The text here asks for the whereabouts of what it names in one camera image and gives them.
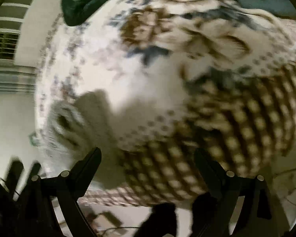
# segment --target checkered pattern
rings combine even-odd
[[[196,197],[206,191],[192,159],[197,147],[208,150],[225,170],[255,176],[294,140],[296,63],[283,65],[273,77],[253,79],[240,95],[217,89],[197,95],[188,108],[189,116],[176,123],[166,141],[147,141],[136,152],[124,152],[127,184],[89,191],[81,201],[150,206]]]

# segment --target silver screw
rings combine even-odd
[[[62,173],[60,175],[62,177],[67,177],[67,176],[69,176],[69,171],[62,171]]]
[[[258,175],[257,179],[261,182],[264,181],[264,177],[262,175]]]
[[[234,177],[234,172],[232,172],[232,171],[227,171],[227,176],[229,176],[229,177]]]
[[[38,180],[38,175],[34,175],[34,176],[32,176],[32,181],[33,182],[35,182],[35,181],[37,181]]]

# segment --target black wire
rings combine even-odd
[[[0,177],[0,180],[1,180],[2,182],[6,183],[6,181],[3,180],[1,177]],[[16,190],[14,190],[14,192],[15,192],[18,196],[20,196]]]
[[[108,229],[104,230],[104,232],[101,234],[101,236],[104,236],[104,234],[105,234],[106,231],[108,231],[108,230],[113,230],[113,229],[127,229],[127,228],[138,229],[138,228],[140,228],[140,227],[112,227],[112,228],[108,228]]]

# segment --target window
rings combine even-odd
[[[0,59],[13,60],[19,34],[0,32]]]

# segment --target person's leg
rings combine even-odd
[[[193,224],[190,237],[196,237],[203,227],[214,216],[217,207],[217,199],[209,192],[198,196],[192,205]]]
[[[175,205],[162,203],[152,208],[149,218],[142,223],[133,237],[163,237],[167,233],[176,237]]]

